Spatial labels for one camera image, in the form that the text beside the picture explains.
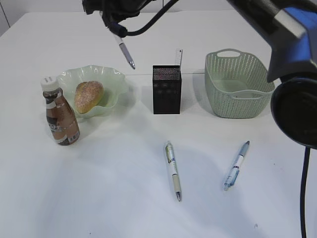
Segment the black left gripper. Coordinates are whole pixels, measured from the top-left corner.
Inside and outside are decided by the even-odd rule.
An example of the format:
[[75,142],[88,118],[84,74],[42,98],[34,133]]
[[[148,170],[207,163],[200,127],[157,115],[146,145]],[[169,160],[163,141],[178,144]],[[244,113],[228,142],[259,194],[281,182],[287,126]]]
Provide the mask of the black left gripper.
[[99,11],[105,15],[104,19],[120,22],[138,16],[150,2],[150,0],[83,0],[82,6],[87,15]]

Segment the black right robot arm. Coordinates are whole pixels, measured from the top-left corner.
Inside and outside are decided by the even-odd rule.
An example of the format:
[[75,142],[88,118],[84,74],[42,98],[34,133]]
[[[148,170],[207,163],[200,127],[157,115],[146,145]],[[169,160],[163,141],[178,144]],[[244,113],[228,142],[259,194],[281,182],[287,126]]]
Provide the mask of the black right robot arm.
[[234,9],[271,47],[267,81],[280,79],[270,108],[293,141],[317,147],[317,2],[231,0]]

